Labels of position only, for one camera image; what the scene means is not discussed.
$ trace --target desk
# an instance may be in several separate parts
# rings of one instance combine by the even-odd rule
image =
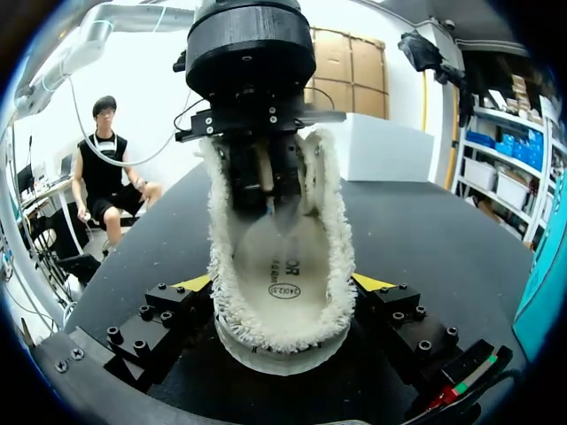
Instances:
[[[67,332],[81,326],[105,344],[106,329],[135,314],[146,290],[206,272],[208,188],[205,169],[198,166],[132,227],[83,293]],[[459,329],[462,347],[479,338],[505,344],[514,352],[510,367],[525,369],[511,329],[532,261],[521,243],[429,183],[343,182],[342,193],[357,272],[415,287],[430,311]],[[483,411],[494,408],[509,386],[503,382],[488,391]],[[367,349],[355,323],[329,361],[290,377],[240,365],[209,329],[200,346],[184,352],[164,383],[148,394],[215,419],[270,424],[344,419],[396,424],[416,395],[384,355]]]
[[[69,227],[69,232],[71,233],[71,237],[73,238],[74,245],[77,248],[79,254],[82,255],[84,252],[82,250],[81,244],[77,240],[77,235],[74,233],[74,227],[73,227],[73,223],[71,222],[71,215],[69,214],[69,208],[67,207],[67,201],[65,199],[65,193],[64,193],[65,190],[68,189],[72,183],[73,183],[73,178],[70,177],[66,180],[63,180],[62,182],[54,184],[53,186],[47,188],[46,190],[36,191],[34,197],[22,201],[22,208],[25,210],[31,204],[39,202],[43,199],[47,199],[47,198],[51,199],[52,197],[57,195],[59,198],[59,202],[61,203],[61,209],[63,210],[63,215],[65,215],[65,221],[67,223],[67,226]]]

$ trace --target white box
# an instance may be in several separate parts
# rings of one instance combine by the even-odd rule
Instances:
[[[551,215],[551,210],[553,210],[553,197],[548,194],[546,196],[546,206],[543,209],[541,218],[547,223],[549,221],[549,216]]]
[[[486,162],[478,162],[471,158],[464,157],[464,160],[464,178],[481,189],[492,190],[494,180],[496,180],[496,168]]]
[[[518,210],[522,210],[525,203],[525,197],[530,190],[522,183],[508,177],[502,171],[498,172],[498,187],[496,195],[510,205],[515,206]]]

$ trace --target computer monitor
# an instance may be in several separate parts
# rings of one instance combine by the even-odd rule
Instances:
[[[68,176],[71,173],[72,164],[73,164],[72,153],[61,159],[61,176]]]
[[[34,174],[32,173],[31,164],[26,166],[18,173],[18,189],[19,193],[23,193],[34,187]]]

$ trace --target person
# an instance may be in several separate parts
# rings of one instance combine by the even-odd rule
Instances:
[[[98,99],[92,109],[97,131],[89,137],[98,151],[108,158],[128,162],[128,141],[113,132],[116,100],[112,96]],[[86,221],[87,212],[93,220],[106,227],[108,241],[116,247],[122,238],[120,211],[136,215],[144,202],[150,208],[161,197],[161,185],[145,182],[131,166],[124,166],[130,184],[122,184],[122,167],[111,165],[97,156],[86,141],[78,144],[73,178],[73,195],[79,220]],[[81,179],[87,188],[87,204],[82,200]]]

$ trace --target yellow tape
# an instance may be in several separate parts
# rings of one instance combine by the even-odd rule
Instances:
[[[379,281],[377,279],[372,279],[367,276],[363,276],[362,274],[353,273],[353,278],[358,281],[358,283],[365,289],[365,290],[379,290],[380,288],[392,288],[396,285]],[[172,285],[174,288],[184,287],[186,290],[192,290],[194,292],[199,292],[202,290],[211,279],[206,274],[203,274],[200,277],[196,277],[195,279],[190,279],[188,281],[179,282],[175,285]]]
[[[353,278],[358,281],[358,283],[365,289],[365,290],[379,290],[380,288],[392,288],[396,285],[393,285],[388,282],[378,281],[376,279],[371,279],[367,276],[363,276],[362,274],[353,273]]]
[[[200,276],[200,277],[196,277],[195,279],[191,279],[190,281],[184,281],[184,282],[179,282],[176,283],[175,285],[172,285],[174,288],[185,288],[186,290],[192,290],[193,292],[199,292],[200,290],[202,290],[205,285],[207,285],[211,280],[209,279],[209,276],[207,276],[206,274]]]

